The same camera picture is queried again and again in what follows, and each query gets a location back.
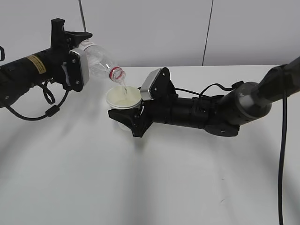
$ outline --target plastic bottle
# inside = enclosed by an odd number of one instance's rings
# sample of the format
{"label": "plastic bottle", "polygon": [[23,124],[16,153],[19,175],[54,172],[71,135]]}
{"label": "plastic bottle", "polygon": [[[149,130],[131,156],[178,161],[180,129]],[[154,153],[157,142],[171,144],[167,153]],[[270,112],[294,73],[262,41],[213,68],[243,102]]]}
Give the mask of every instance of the plastic bottle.
{"label": "plastic bottle", "polygon": [[126,74],[122,68],[118,67],[108,51],[90,40],[82,41],[78,48],[86,52],[90,75],[110,78],[112,81],[125,86],[124,79]]}

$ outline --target table surface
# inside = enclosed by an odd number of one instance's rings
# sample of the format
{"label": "table surface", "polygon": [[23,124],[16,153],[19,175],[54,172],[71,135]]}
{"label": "table surface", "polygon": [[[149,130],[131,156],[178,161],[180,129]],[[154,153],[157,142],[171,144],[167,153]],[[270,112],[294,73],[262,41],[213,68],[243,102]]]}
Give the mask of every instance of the table surface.
{"label": "table surface", "polygon": [[[267,66],[170,67],[175,87],[259,82]],[[127,85],[141,86],[156,67],[128,67]],[[109,119],[105,93],[115,86],[90,78],[60,112],[38,122],[0,113],[2,225],[274,225],[282,102],[241,127],[237,137],[153,124],[133,138]],[[57,101],[60,85],[51,87]],[[223,94],[211,88],[209,95]],[[192,97],[180,93],[182,97]],[[288,99],[284,218],[300,224],[299,95]],[[49,105],[33,88],[13,107],[28,116]]]}

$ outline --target bottle neck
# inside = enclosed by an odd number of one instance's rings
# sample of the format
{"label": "bottle neck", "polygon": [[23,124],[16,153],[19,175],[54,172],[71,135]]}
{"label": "bottle neck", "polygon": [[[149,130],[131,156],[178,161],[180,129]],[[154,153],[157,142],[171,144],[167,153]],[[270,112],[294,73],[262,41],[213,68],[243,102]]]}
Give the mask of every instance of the bottle neck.
{"label": "bottle neck", "polygon": [[109,78],[117,83],[122,83],[125,79],[125,72],[122,68],[120,67],[114,67],[111,69],[109,73]]}

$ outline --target yellow warning label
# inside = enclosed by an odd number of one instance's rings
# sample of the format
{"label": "yellow warning label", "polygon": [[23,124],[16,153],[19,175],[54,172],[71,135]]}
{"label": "yellow warning label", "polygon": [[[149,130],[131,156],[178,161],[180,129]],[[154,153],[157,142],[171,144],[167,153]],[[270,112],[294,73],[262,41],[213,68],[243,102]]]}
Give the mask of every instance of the yellow warning label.
{"label": "yellow warning label", "polygon": [[27,56],[26,58],[29,59],[36,66],[39,74],[43,74],[47,72],[46,67],[38,57],[36,57],[35,55],[30,55]]}

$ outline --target white cup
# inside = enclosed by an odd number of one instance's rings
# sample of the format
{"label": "white cup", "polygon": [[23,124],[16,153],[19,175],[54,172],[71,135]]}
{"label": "white cup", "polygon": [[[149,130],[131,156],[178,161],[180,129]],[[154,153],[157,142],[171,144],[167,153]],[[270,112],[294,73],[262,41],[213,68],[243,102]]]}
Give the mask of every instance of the white cup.
{"label": "white cup", "polygon": [[[139,107],[142,101],[140,90],[135,87],[127,86],[127,95],[125,98],[124,87],[117,86],[109,89],[106,93],[106,102],[112,109],[132,109]],[[124,124],[119,123],[122,130],[130,130]]]}

